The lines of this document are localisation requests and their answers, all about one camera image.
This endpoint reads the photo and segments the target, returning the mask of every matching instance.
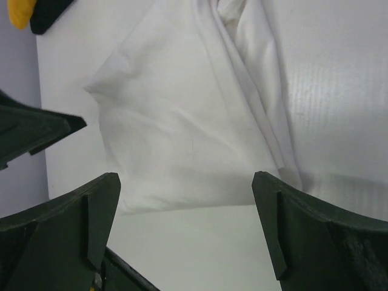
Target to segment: gray wall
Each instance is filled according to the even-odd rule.
[[[0,1],[0,88],[12,98],[40,107],[36,38],[8,20],[7,1]],[[0,171],[0,217],[48,200],[44,152],[18,157]]]

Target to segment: black plastic part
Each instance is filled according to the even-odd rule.
[[[300,192],[268,173],[256,206],[283,291],[387,291],[388,222]]]
[[[1,291],[89,291],[120,193],[107,173],[59,198],[0,219]]]
[[[102,277],[103,291],[159,291],[108,248],[102,262]]]
[[[44,34],[74,0],[37,0],[30,19],[32,33]]]
[[[81,117],[32,108],[0,90],[0,170],[16,157],[34,155],[85,126]]]

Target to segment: yellow object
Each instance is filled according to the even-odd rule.
[[[10,21],[18,29],[24,29],[32,13],[36,0],[8,0],[8,14]]]

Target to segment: white cloth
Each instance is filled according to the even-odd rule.
[[[273,38],[254,20],[263,11],[248,11],[261,4],[222,4],[156,0],[86,87],[121,212],[253,204],[259,170],[287,169],[300,185]]]

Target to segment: white surface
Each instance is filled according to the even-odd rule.
[[[306,190],[347,209],[388,220],[388,2],[264,3],[281,56],[284,97]],[[112,40],[120,35],[116,28],[135,25],[149,4],[145,0],[79,0],[45,36],[38,38],[43,106],[80,114],[89,122],[88,128],[47,150],[51,191],[71,191],[104,172],[97,109],[82,92],[82,79],[111,53],[115,46]],[[224,208],[208,210],[206,216],[202,209],[118,218],[109,244],[148,279],[171,290],[182,290],[179,287],[183,281],[190,280],[188,270],[206,278],[205,270],[210,269],[219,270],[219,278],[225,281],[207,277],[206,282],[216,286],[208,285],[208,289],[199,282],[191,285],[192,290],[236,290],[233,282],[240,278],[247,278],[244,290],[276,290],[272,273],[263,269],[269,261],[264,255],[267,252],[262,235],[243,227],[250,222],[259,228],[257,216],[253,222],[253,208],[234,209],[235,213]],[[212,226],[214,232],[207,233],[204,226]],[[244,244],[229,245],[229,253],[228,242],[238,239],[232,226],[244,235]],[[197,240],[202,243],[192,242],[191,233],[201,233],[203,237]],[[133,241],[121,239],[123,234]],[[149,237],[158,239],[160,245],[150,243]],[[126,241],[133,246],[124,246]],[[220,241],[225,261],[216,252]],[[245,244],[251,247],[239,247]],[[196,252],[182,256],[184,251],[179,247],[186,246]],[[243,259],[255,256],[257,259]],[[238,258],[241,260],[236,265],[225,263]],[[179,264],[189,261],[193,264],[187,269]],[[202,272],[200,265],[208,269]],[[268,275],[250,276],[247,270]],[[182,281],[167,286],[175,278]]]
[[[88,83],[121,212],[252,205],[259,170],[300,188],[263,8],[232,2],[156,1]]]

